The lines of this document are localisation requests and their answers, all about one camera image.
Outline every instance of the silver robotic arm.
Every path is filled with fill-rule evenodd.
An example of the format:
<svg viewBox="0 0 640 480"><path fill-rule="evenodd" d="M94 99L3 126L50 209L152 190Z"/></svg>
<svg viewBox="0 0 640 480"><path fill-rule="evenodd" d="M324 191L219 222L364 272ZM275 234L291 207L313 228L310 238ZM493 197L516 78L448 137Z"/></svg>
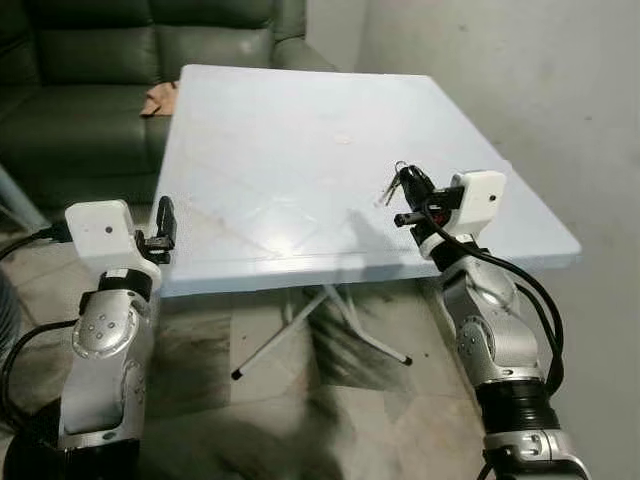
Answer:
<svg viewBox="0 0 640 480"><path fill-rule="evenodd" d="M549 404L516 284L503 268L469 254L481 252L475 238L495 215L504 184L500 173L469 172L438 190L417 167L404 166L389 192L402 186L412 212L395 222L413 225L422 256L442 272L457 352L482 409L488 467L499 480L591 480Z"/></svg>
<svg viewBox="0 0 640 480"><path fill-rule="evenodd" d="M173 207L167 197L160 201L158 234L150 239L134 229L121 201L75 204L65 216L99 285L83 295L73 330L58 448L68 459L66 478L128 478L144 427L158 264L169 262L175 241Z"/></svg>

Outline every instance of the white wall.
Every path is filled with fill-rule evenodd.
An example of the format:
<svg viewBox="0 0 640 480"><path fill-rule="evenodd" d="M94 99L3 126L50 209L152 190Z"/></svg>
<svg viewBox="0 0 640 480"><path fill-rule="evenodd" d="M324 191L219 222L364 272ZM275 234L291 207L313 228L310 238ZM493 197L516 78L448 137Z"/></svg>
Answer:
<svg viewBox="0 0 640 480"><path fill-rule="evenodd" d="M323 53L346 65L361 20L322 3ZM357 64L433 76L581 241L578 265L540 275L566 324L554 405L594 478L617 480L640 478L639 15L636 0L369 0Z"/></svg>
<svg viewBox="0 0 640 480"><path fill-rule="evenodd" d="M353 72L367 0L307 0L307 42L342 72Z"/></svg>

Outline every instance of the metal table leg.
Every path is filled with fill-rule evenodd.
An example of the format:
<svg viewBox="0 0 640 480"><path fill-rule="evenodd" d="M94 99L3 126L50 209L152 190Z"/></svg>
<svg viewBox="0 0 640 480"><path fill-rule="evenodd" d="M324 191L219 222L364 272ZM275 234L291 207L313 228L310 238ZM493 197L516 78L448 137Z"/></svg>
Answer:
<svg viewBox="0 0 640 480"><path fill-rule="evenodd" d="M311 312L313 312L316 307L324 302L327 298L335 303L336 307L338 307L340 313L349 324L351 329L363 341L365 341L372 347L377 348L381 352L384 352L387 355L395 358L399 362L404 363L405 365L411 365L413 363L411 357L396 352L393 348L373 338L371 335L364 331L364 328L362 328L362 324L358 319L358 315L353 304L353 297L351 296L349 288L345 287L345 291L346 302L342 299L342 297L340 297L340 294L333 285L324 285L323 289L318 292L318 294L313 297L313 299L307 304L307 306L305 306L293 319L291 319L293 312L291 297L289 296L289 292L285 292L286 303L284 308L284 317L286 326L278 333L276 333L267 343L260 347L253 355L251 355L242 365L240 365L240 367L235 369L231 373L231 378L233 378L234 380L240 379L258 360L260 360L264 355L274 349L282 340L295 332L302 324L302 322L311 314Z"/></svg>
<svg viewBox="0 0 640 480"><path fill-rule="evenodd" d="M280 330L275 334L273 338L271 338L267 343L265 343L262 347L260 347L249 359L244 362L240 367L235 369L231 373L231 378L234 380L238 380L242 377L247 370L249 370L260 358L269 353L273 348L276 347L282 340L287 338L293 332L297 330L297 328L302 324L302 321L306 319L311 312L315 310L315 308L325 301L327 298L326 291L320 291L314 298L311 300L306 307L304 307L298 315L295 316L293 320L291 320L286 327ZM285 307L285 317L288 316L288 312L291 311L290 307Z"/></svg>
<svg viewBox="0 0 640 480"><path fill-rule="evenodd" d="M367 342L372 347L377 348L381 352L386 353L387 355L395 358L396 360L398 360L401 363L404 363L405 365L411 365L413 363L413 360L411 359L411 357L408 357L402 353L396 352L393 348L382 343L380 340L373 338L371 335L369 335L367 332L364 331L364 328L362 328L362 324L358 319L355 306L353 305L353 297L351 296L349 287L345 286L345 292L346 292L346 298L347 298L346 303L342 299L342 297L340 297L340 294L338 293L338 291L333 285L324 285L324 290L329 295L329 298L331 299L331 301L333 301L333 303L336 304L336 307L338 307L338 309L340 310L340 313L342 314L344 319L347 321L349 326L352 328L354 333L358 335L358 337L360 337L362 340Z"/></svg>

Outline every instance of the sofa armrest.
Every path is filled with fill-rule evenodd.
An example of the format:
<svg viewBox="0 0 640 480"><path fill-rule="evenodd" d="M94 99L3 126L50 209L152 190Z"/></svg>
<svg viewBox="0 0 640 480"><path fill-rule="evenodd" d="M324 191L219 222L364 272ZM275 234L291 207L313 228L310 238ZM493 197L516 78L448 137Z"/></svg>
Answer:
<svg viewBox="0 0 640 480"><path fill-rule="evenodd" d="M327 62L303 38L289 38L278 42L273 51L274 68L283 70L310 70L315 72L335 72L336 67Z"/></svg>

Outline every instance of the black cable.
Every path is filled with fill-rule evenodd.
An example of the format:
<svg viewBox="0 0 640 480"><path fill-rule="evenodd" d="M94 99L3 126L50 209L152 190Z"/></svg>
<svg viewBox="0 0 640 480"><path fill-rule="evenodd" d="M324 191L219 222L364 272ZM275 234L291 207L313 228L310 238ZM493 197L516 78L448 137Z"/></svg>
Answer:
<svg viewBox="0 0 640 480"><path fill-rule="evenodd" d="M15 252L20 247L24 247L25 245L29 245L31 242L44 238L50 238L51 240L55 240L60 243L70 242L72 240L67 223L64 221L55 222L50 227L42 228L37 232L16 240L10 245L4 247L0 250L0 261L4 260L10 253Z"/></svg>
<svg viewBox="0 0 640 480"><path fill-rule="evenodd" d="M20 240L16 240L10 245L7 245L2 250L0 250L0 261L4 260L9 254L15 252L20 247L24 247L25 245L29 245L31 242L36 241L37 239L42 238L39 237L37 233L29 235L28 237L21 238Z"/></svg>
<svg viewBox="0 0 640 480"><path fill-rule="evenodd" d="M520 293L522 293L533 308L538 314L538 318L540 318L540 323L542 324L542 329L544 330L544 334L547 337L547 341L549 342L549 348L551 349L552 357L551 364L549 365L549 373L547 374L547 389L549 390L550 385L560 385L562 380L564 379L564 364L562 363L562 350L558 347L558 343L556 340L556 335L554 335L553 330L551 329L551 325L549 324L549 320L544 312L544 308L540 305L540 302L536 298L536 296L525 286L516 283L516 288Z"/></svg>
<svg viewBox="0 0 640 480"><path fill-rule="evenodd" d="M549 292L547 292L547 290L542 286L540 282L538 282L538 280L536 280L532 275L530 275L529 273L527 273L526 271L524 271L523 269L521 269L517 265L514 265L511 262L508 262L498 257L494 257L493 255L481 252L480 250L477 250L475 248L470 247L469 245L465 245L464 243L459 242L453 236L449 235L449 233L445 231L440 225L436 223L436 221L431 216L431 212L429 211L428 208L423 208L422 213L424 214L424 217L427 223L429 223L431 228L433 228L433 230L438 235L440 235L440 237L442 237L444 241L452 245L455 245L460 250L465 252L467 255L471 255L472 257L475 257L479 260L483 260L487 263L491 263L493 265L496 265L498 267L501 267L507 270L508 272L511 272L512 274L522 278L529 285L531 285L533 289L540 295L540 297L542 297L542 299L544 300L544 303L549 309L549 312L551 313L551 319L553 320L553 325L555 328L556 345L558 346L559 352L562 352L564 348L564 331L562 328L562 317L560 316L560 311L558 310L556 303L553 301L553 298L551 298L551 295L549 295ZM558 388L560 388L560 383L558 383L558 380L560 380L561 382L562 378L559 378L559 379L554 378L552 380L553 381L551 383L549 381L547 382L547 391L549 392L549 395L553 395L558 390Z"/></svg>
<svg viewBox="0 0 640 480"><path fill-rule="evenodd" d="M20 430L25 421L30 417L30 415L22 410L18 405L16 405L11 398L9 397L9 380L11 376L11 371L13 370L13 364L18 357L18 354L22 350L22 348L34 337L40 335L41 333L48 332L50 330L59 330L61 328L72 327L76 324L78 320L68 320L64 322L56 322L56 323L48 323L46 325L40 325L33 330L25 333L20 340L16 342L16 344L11 348L7 359L4 361L2 365L2 370L0 370L0 384L1 384L1 395L0 395L0 409L4 418L6 419L9 426L11 426L16 432Z"/></svg>
<svg viewBox="0 0 640 480"><path fill-rule="evenodd" d="M478 479L477 480L485 480L488 476L489 476L489 472L491 471L491 465L489 465L488 463L484 464L484 467L482 467L482 470L480 470L480 473L478 474Z"/></svg>

